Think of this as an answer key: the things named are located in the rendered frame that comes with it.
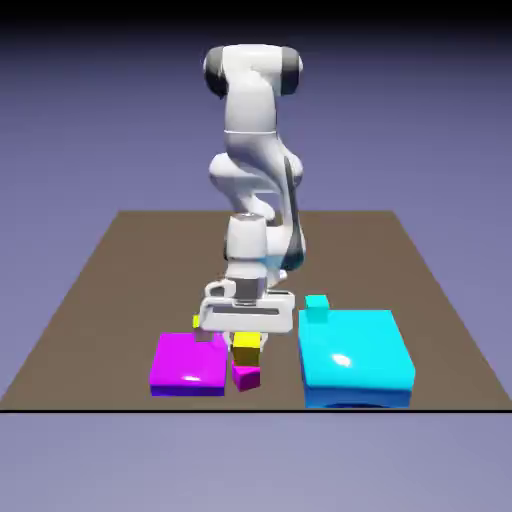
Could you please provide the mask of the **small cyan cube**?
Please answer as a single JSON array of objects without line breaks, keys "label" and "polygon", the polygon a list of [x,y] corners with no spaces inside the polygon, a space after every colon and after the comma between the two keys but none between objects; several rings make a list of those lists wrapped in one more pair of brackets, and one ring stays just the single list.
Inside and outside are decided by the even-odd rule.
[{"label": "small cyan cube", "polygon": [[305,315],[309,322],[327,322],[330,304],[326,295],[307,295],[305,297]]}]

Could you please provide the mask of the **large cyan box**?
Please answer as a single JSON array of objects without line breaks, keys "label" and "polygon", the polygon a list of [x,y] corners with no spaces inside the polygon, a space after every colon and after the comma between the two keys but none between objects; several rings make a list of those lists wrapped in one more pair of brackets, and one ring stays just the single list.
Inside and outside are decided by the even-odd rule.
[{"label": "large cyan box", "polygon": [[407,408],[415,367],[389,310],[304,309],[298,346],[308,408]]}]

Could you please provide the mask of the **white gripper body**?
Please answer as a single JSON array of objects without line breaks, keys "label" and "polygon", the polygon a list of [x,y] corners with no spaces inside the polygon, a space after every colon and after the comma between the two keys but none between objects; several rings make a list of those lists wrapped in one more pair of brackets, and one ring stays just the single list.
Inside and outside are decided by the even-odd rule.
[{"label": "white gripper body", "polygon": [[295,295],[284,290],[270,290],[252,302],[210,296],[200,306],[200,327],[215,332],[288,333],[293,329],[294,308]]}]

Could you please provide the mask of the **large magenta box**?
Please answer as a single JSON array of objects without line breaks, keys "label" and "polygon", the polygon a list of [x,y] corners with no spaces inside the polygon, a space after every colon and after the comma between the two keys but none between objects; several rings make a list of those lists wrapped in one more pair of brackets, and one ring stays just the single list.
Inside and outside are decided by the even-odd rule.
[{"label": "large magenta box", "polygon": [[153,396],[223,396],[228,348],[221,334],[197,341],[192,332],[162,333],[149,373]]}]

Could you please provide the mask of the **small magenta cube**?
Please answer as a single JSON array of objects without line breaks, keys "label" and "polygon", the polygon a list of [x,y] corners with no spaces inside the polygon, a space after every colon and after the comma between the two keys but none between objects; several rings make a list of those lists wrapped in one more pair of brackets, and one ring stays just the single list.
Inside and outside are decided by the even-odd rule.
[{"label": "small magenta cube", "polygon": [[232,361],[231,376],[239,392],[258,388],[261,384],[261,368],[259,366],[237,365]]}]

